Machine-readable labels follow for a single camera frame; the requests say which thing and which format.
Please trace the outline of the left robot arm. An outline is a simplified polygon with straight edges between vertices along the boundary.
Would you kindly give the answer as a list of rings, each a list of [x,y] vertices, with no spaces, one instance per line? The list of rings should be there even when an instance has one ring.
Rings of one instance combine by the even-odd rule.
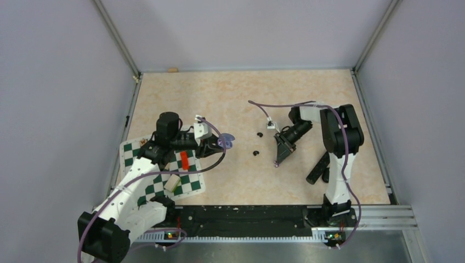
[[[232,141],[203,116],[195,116],[192,128],[183,130],[177,113],[161,113],[156,130],[140,148],[122,181],[102,204],[78,218],[77,262],[121,262],[131,245],[150,228],[175,222],[176,212],[170,208],[172,202],[167,197],[142,205],[138,199],[159,175],[190,174],[188,170],[166,170],[176,151],[193,150],[196,158],[221,153],[214,164],[201,170],[206,172],[219,165],[231,147]]]

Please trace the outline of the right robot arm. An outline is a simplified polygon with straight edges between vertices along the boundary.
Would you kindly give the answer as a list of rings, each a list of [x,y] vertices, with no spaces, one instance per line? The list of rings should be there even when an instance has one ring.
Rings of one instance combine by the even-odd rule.
[[[319,122],[328,155],[328,158],[321,161],[329,172],[321,217],[325,224],[336,226],[350,212],[351,168],[360,146],[364,143],[364,134],[355,108],[351,104],[338,108],[304,104],[293,106],[288,117],[292,126],[283,128],[274,136],[277,143],[275,166],[278,167],[290,156],[296,150],[296,142],[313,127],[313,123]]]

